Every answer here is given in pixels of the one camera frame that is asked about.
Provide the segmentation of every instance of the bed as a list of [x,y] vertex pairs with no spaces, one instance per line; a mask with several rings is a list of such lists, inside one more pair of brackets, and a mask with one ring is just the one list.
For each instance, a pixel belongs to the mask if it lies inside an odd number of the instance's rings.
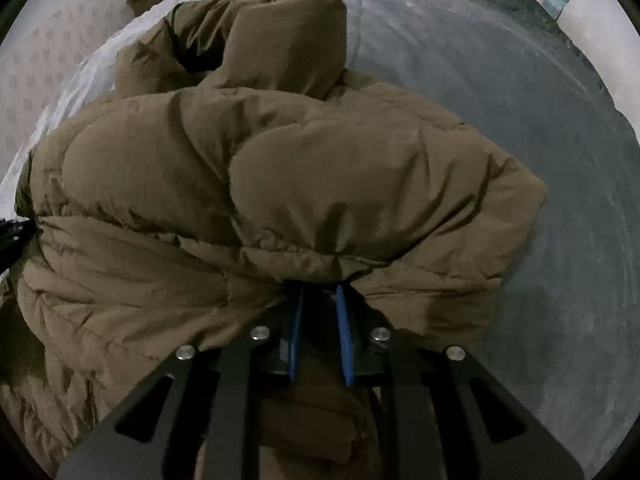
[[[133,20],[78,67],[28,149],[114,83],[117,51],[175,4]],[[449,108],[548,186],[476,354],[593,478],[640,412],[640,146],[590,62],[530,0],[344,0],[348,66]]]

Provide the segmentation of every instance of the mattress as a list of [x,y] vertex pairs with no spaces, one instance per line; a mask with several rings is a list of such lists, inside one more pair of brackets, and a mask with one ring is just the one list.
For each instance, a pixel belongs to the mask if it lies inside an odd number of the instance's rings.
[[[133,20],[84,60],[28,149],[114,83],[117,51],[175,4]],[[548,186],[506,278],[479,359],[592,478],[640,412],[640,146],[589,61],[530,0],[344,0],[348,66],[449,108]]]

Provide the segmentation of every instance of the metal bolt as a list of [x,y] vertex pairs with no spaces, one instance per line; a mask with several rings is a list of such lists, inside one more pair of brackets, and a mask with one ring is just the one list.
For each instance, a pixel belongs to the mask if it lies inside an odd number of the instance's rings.
[[175,356],[180,359],[180,361],[188,361],[194,355],[196,355],[196,349],[191,345],[182,345],[175,351]]
[[271,330],[264,325],[254,326],[251,329],[251,339],[254,341],[264,341],[265,339],[268,339],[270,335]]
[[450,346],[447,348],[447,357],[452,361],[462,361],[466,357],[465,349],[460,346]]
[[390,337],[391,337],[391,330],[389,330],[384,326],[379,326],[377,328],[374,328],[371,331],[371,338],[373,339],[373,341],[378,341],[382,343],[385,341],[389,341]]

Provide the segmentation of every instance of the triangular cutout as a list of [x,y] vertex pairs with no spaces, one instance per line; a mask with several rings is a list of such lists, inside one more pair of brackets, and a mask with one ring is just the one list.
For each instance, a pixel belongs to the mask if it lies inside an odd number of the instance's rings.
[[482,379],[473,378],[469,385],[478,403],[489,439],[494,444],[505,442],[527,431],[526,426],[495,396]]
[[149,393],[117,423],[116,431],[138,442],[150,442],[173,382],[168,376],[158,380]]

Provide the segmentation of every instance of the brown puffer jacket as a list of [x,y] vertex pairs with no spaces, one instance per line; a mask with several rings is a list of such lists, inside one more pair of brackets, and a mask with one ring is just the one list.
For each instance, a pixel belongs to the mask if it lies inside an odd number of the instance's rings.
[[[340,0],[180,4],[118,54],[114,96],[33,150],[0,400],[51,475],[169,352],[226,344],[290,280],[349,280],[430,348],[486,326],[544,185],[345,52]],[[272,478],[377,478],[366,393],[314,348],[301,374],[264,398]]]

